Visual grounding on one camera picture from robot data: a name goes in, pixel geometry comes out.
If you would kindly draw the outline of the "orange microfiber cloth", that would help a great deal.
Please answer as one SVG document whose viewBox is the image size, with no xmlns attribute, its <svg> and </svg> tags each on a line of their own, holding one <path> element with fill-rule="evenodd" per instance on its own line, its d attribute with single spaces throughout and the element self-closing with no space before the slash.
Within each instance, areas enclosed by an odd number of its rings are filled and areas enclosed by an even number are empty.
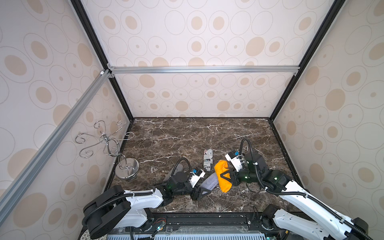
<svg viewBox="0 0 384 240">
<path fill-rule="evenodd" d="M 223 193 L 227 193 L 232 187 L 232 183 L 230 182 L 231 177 L 228 170 L 229 167 L 226 160 L 220 160 L 215 165 L 215 172 L 218 178 L 219 187 Z"/>
</svg>

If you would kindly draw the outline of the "lavender fabric eyeglass case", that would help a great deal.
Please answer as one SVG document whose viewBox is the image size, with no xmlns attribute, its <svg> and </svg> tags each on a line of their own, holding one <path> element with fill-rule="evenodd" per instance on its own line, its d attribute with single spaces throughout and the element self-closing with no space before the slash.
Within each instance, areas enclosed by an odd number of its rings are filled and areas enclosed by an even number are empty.
<svg viewBox="0 0 384 240">
<path fill-rule="evenodd" d="M 200 185 L 204 190 L 212 191 L 219 184 L 216 173 L 212 173 L 207 179 Z"/>
</svg>

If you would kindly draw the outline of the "newspaper print eyeglass case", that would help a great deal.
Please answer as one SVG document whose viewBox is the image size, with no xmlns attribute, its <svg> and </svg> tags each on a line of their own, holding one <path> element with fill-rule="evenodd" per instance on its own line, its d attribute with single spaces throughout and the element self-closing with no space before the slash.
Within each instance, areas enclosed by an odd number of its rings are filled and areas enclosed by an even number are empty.
<svg viewBox="0 0 384 240">
<path fill-rule="evenodd" d="M 206 172 L 211 172 L 213 170 L 213 162 L 213 150 L 205 150 L 203 157 L 203 167 Z"/>
</svg>

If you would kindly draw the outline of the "dark grey eyeglass case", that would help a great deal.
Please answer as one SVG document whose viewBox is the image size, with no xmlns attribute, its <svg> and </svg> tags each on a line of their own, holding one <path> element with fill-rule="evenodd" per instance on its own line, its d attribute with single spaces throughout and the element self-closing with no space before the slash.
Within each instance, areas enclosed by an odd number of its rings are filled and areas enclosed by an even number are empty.
<svg viewBox="0 0 384 240">
<path fill-rule="evenodd" d="M 184 167 L 183 167 L 182 164 L 179 164 L 177 167 L 174 166 L 174 167 L 171 169 L 171 171 L 166 175 L 166 177 L 164 178 L 164 181 L 167 181 L 167 180 L 170 178 L 170 176 L 172 175 L 172 171 L 173 171 L 174 169 L 175 169 L 174 174 L 176 174 L 176 173 L 178 173 L 178 172 L 181 172 L 181 171 L 184 169 Z"/>
</svg>

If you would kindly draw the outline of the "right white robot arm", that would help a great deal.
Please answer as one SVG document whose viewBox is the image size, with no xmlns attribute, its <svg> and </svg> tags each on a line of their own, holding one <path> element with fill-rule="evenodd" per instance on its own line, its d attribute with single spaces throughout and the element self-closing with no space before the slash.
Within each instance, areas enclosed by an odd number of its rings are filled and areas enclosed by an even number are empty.
<svg viewBox="0 0 384 240">
<path fill-rule="evenodd" d="M 260 222 L 265 230 L 285 229 L 308 240 L 368 240 L 368 224 L 332 209 L 280 170 L 270 169 L 258 153 L 230 152 L 215 165 L 220 188 L 227 192 L 240 183 L 257 183 L 267 193 L 278 196 L 300 209 L 306 220 L 270 204 Z"/>
</svg>

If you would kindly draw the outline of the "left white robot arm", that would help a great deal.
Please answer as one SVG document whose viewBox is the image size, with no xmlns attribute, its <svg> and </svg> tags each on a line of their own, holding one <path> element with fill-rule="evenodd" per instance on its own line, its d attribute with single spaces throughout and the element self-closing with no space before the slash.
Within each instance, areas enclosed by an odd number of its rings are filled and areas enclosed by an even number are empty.
<svg viewBox="0 0 384 240">
<path fill-rule="evenodd" d="M 164 207 L 176 196 L 186 195 L 197 201 L 210 194 L 218 180 L 211 175 L 198 185 L 204 176 L 203 170 L 173 173 L 148 191 L 128 191 L 120 185 L 114 186 L 84 207 L 82 224 L 88 228 L 92 240 L 115 228 L 148 228 L 155 221 L 150 209 Z"/>
</svg>

